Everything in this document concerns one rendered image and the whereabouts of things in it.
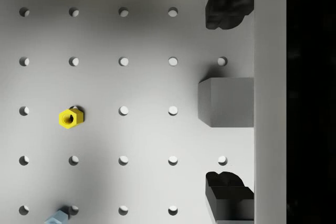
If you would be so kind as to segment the grey cube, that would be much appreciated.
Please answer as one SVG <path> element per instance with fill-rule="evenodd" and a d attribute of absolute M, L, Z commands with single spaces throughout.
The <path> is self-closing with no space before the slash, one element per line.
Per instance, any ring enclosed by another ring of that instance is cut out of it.
<path fill-rule="evenodd" d="M 254 78 L 200 82 L 198 118 L 210 127 L 254 127 Z"/>

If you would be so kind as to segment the pale blue bolt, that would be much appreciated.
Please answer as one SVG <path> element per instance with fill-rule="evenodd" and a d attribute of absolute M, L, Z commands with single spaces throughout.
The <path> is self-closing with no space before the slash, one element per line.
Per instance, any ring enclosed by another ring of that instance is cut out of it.
<path fill-rule="evenodd" d="M 68 224 L 69 211 L 67 206 L 59 208 L 53 215 L 48 217 L 44 224 Z"/>

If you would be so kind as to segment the yellow nut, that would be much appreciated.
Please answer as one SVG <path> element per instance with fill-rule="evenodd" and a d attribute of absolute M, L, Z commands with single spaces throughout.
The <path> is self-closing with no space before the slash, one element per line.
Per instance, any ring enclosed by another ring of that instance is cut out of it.
<path fill-rule="evenodd" d="M 84 113 L 78 109 L 66 109 L 59 113 L 59 124 L 70 129 L 84 122 Z"/>

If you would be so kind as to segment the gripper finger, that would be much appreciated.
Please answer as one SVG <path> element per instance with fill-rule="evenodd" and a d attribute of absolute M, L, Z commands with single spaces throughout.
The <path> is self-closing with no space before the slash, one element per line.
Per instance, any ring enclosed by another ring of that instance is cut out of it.
<path fill-rule="evenodd" d="M 253 221 L 254 193 L 231 172 L 208 172 L 205 196 L 215 221 Z"/>
<path fill-rule="evenodd" d="M 233 29 L 254 10 L 254 0 L 208 0 L 205 7 L 207 29 Z"/>

